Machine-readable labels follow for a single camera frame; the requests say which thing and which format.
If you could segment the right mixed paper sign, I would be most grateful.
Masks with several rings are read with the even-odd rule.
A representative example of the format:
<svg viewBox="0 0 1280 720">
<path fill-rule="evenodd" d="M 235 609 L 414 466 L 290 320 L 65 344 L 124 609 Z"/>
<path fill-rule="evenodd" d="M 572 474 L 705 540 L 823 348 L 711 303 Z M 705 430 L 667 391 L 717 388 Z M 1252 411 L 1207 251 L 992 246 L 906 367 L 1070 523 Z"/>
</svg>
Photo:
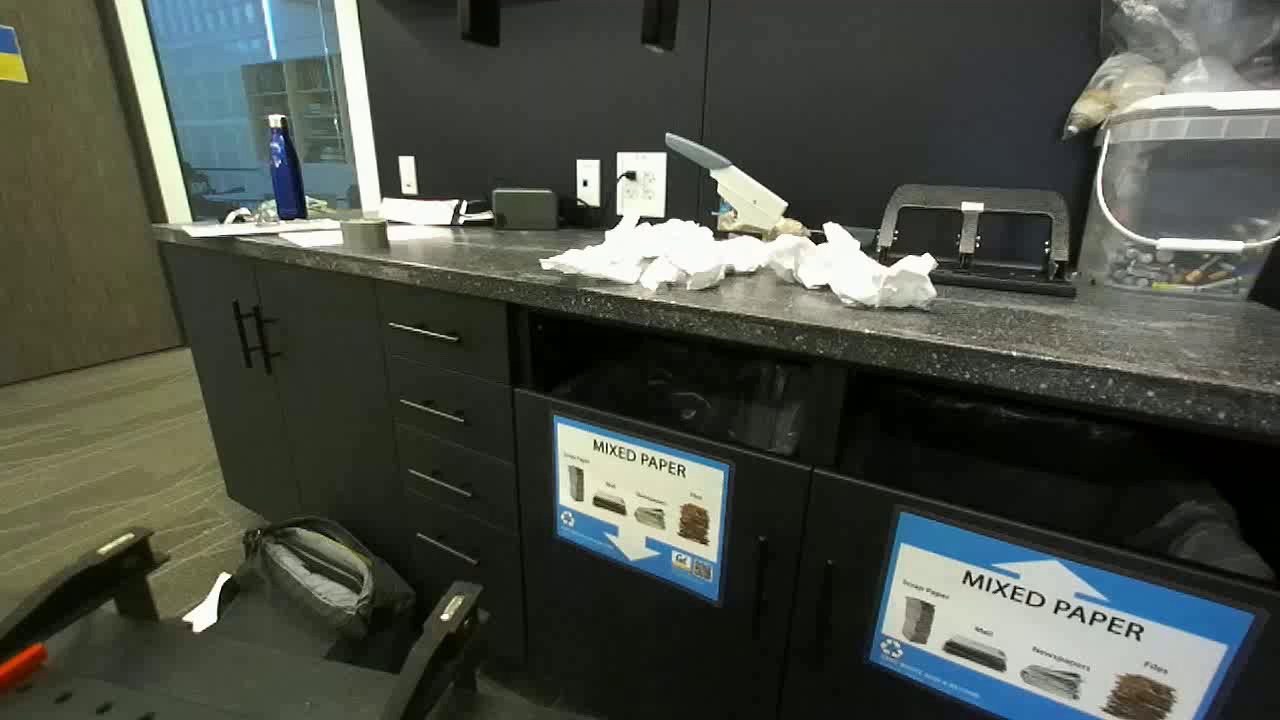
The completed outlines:
<svg viewBox="0 0 1280 720">
<path fill-rule="evenodd" d="M 868 659 L 997 720 L 1207 720 L 1248 609 L 899 512 Z"/>
</svg>

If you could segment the white power strip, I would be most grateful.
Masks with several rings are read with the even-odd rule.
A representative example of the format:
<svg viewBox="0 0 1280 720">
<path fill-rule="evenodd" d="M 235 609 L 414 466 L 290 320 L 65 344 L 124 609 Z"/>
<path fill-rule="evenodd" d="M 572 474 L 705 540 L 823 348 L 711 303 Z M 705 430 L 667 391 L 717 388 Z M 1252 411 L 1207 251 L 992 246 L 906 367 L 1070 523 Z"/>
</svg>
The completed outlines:
<svg viewBox="0 0 1280 720">
<path fill-rule="evenodd" d="M 384 197 L 379 221 L 412 229 L 457 229 L 466 218 L 466 199 L 421 199 L 421 197 Z"/>
</svg>

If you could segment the grey black backpack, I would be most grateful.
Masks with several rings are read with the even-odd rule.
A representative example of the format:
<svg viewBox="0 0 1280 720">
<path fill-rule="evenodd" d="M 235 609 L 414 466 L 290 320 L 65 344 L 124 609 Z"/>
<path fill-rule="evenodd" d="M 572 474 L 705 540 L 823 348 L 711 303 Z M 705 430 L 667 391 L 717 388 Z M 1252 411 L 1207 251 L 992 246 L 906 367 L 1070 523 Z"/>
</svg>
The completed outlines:
<svg viewBox="0 0 1280 720">
<path fill-rule="evenodd" d="M 326 659 L 393 673 L 414 637 L 414 590 L 349 523 L 305 518 L 238 535 L 245 592 L 267 601 L 281 637 Z"/>
</svg>

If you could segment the white paper on floor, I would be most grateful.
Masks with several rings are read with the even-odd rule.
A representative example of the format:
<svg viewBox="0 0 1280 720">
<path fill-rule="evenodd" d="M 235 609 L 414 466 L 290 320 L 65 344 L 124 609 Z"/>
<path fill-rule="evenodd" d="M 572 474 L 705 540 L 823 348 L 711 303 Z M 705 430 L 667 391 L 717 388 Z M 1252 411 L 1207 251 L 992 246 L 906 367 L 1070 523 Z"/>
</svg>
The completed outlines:
<svg viewBox="0 0 1280 720">
<path fill-rule="evenodd" d="M 222 590 L 226 590 L 226 583 L 231 583 L 231 572 L 215 572 L 215 579 L 213 579 L 213 590 L 204 592 L 204 601 L 183 611 L 189 634 L 199 637 L 199 634 L 207 634 L 207 629 L 218 625 L 218 605 L 222 605 Z"/>
</svg>

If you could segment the blue water bottle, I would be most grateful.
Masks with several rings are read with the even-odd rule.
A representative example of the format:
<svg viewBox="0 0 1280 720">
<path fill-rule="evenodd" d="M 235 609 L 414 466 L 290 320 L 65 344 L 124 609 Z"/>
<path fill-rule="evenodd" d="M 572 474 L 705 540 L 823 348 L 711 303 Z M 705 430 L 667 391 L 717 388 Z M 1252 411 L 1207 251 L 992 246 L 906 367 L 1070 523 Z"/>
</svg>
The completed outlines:
<svg viewBox="0 0 1280 720">
<path fill-rule="evenodd" d="M 281 221 L 305 221 L 305 175 L 282 112 L 267 112 L 272 199 Z"/>
</svg>

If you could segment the mixed paper sign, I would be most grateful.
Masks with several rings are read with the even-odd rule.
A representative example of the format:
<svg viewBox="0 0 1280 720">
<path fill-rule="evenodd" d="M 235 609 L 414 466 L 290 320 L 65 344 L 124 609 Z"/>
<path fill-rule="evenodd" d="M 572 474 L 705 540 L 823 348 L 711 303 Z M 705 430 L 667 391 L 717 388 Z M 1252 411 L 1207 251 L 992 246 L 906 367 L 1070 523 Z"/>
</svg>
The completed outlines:
<svg viewBox="0 0 1280 720">
<path fill-rule="evenodd" d="M 732 466 L 550 416 L 550 535 L 695 601 L 725 601 Z"/>
<path fill-rule="evenodd" d="M 1248 609 L 899 512 L 868 659 L 997 720 L 1207 720 Z"/>
</svg>

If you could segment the small white wall plate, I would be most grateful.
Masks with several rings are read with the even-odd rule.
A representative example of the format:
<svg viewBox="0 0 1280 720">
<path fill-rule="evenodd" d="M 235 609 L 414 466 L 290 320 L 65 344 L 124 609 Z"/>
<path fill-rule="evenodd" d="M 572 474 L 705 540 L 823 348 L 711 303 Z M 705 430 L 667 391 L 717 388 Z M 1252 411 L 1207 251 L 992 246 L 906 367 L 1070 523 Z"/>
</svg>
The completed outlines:
<svg viewBox="0 0 1280 720">
<path fill-rule="evenodd" d="M 599 209 L 603 203 L 603 164 L 599 159 L 576 159 L 576 203 Z"/>
</svg>

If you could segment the left mixed paper sign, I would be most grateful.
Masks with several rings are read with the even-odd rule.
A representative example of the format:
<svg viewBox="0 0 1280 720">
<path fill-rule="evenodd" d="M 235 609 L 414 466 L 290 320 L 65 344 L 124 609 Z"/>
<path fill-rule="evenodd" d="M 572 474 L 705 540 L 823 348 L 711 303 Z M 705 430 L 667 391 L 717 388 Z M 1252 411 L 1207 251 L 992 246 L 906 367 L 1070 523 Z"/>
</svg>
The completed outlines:
<svg viewBox="0 0 1280 720">
<path fill-rule="evenodd" d="M 725 601 L 732 466 L 550 416 L 550 535 L 695 601 Z"/>
</svg>

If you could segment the black cart frame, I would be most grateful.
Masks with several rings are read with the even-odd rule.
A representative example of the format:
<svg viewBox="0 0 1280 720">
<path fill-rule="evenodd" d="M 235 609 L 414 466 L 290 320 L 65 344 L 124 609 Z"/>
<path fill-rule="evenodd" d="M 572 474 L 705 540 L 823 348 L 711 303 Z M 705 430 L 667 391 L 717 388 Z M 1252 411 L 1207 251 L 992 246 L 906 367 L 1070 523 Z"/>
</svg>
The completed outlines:
<svg viewBox="0 0 1280 720">
<path fill-rule="evenodd" d="M 147 527 L 87 550 L 0 625 L 0 720 L 435 720 L 476 690 L 479 583 L 452 579 L 414 611 L 402 659 L 326 659 L 281 637 L 267 601 L 222 590 L 218 625 L 164 618 Z"/>
</svg>

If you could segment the clear plastic storage bin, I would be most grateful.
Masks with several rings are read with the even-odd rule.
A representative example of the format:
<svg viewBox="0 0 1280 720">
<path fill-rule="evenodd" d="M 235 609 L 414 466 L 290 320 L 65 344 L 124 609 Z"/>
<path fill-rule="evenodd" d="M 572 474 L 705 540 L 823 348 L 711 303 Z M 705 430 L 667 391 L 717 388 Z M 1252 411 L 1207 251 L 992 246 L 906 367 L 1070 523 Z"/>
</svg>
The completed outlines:
<svg viewBox="0 0 1280 720">
<path fill-rule="evenodd" d="M 1097 135 L 1080 282 L 1245 299 L 1280 246 L 1280 95 L 1165 94 Z"/>
</svg>

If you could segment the black power adapter box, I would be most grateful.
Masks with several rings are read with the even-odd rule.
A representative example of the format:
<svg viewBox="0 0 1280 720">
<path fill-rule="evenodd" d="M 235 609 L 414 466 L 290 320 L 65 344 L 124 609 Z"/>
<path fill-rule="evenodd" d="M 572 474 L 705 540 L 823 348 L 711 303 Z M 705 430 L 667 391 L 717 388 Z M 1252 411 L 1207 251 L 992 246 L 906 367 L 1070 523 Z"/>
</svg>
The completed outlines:
<svg viewBox="0 0 1280 720">
<path fill-rule="evenodd" d="M 491 218 L 498 229 L 545 232 L 560 221 L 550 187 L 495 187 Z"/>
</svg>

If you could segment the white double wall outlet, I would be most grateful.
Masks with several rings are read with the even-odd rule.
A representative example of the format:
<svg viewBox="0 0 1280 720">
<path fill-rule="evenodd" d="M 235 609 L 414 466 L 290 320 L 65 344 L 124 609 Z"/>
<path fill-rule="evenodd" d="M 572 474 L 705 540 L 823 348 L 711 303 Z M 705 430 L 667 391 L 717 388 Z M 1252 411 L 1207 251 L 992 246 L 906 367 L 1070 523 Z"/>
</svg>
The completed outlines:
<svg viewBox="0 0 1280 720">
<path fill-rule="evenodd" d="M 631 221 L 661 221 L 667 211 L 667 157 L 621 153 L 617 157 L 617 211 Z"/>
</svg>

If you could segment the white light switch plate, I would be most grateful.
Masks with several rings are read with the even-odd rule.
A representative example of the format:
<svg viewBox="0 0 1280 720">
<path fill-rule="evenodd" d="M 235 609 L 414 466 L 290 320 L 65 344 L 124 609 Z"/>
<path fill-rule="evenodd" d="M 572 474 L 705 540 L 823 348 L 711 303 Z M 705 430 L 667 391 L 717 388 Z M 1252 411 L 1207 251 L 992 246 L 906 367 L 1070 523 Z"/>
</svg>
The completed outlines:
<svg viewBox="0 0 1280 720">
<path fill-rule="evenodd" d="M 401 197 L 421 197 L 414 157 L 397 157 Z"/>
</svg>

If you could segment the plastic bag on bin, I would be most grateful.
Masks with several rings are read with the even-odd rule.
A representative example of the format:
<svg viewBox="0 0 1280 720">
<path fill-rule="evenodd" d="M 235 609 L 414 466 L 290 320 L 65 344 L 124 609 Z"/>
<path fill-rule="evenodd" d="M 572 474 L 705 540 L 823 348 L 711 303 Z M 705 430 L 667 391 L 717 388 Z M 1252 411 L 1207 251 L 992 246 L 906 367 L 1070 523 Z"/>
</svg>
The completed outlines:
<svg viewBox="0 0 1280 720">
<path fill-rule="evenodd" d="M 1083 135 L 1149 95 L 1277 84 L 1280 0 L 1103 0 L 1103 60 L 1067 108 Z"/>
</svg>

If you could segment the black hole punch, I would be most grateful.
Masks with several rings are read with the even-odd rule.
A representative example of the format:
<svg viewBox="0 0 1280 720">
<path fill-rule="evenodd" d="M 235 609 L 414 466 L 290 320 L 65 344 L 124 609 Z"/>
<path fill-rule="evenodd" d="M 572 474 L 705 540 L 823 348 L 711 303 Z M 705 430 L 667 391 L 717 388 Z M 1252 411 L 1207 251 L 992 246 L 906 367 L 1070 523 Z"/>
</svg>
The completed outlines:
<svg viewBox="0 0 1280 720">
<path fill-rule="evenodd" d="M 937 282 L 954 289 L 992 289 L 1025 298 L 1070 298 L 1070 218 L 1060 192 L 1045 187 L 966 187 L 966 183 L 899 183 L 870 240 L 878 259 L 905 259 L 906 211 L 954 218 L 954 237 L 937 257 Z M 1047 232 L 1021 251 L 992 257 L 980 225 L 992 218 L 1045 221 Z"/>
</svg>

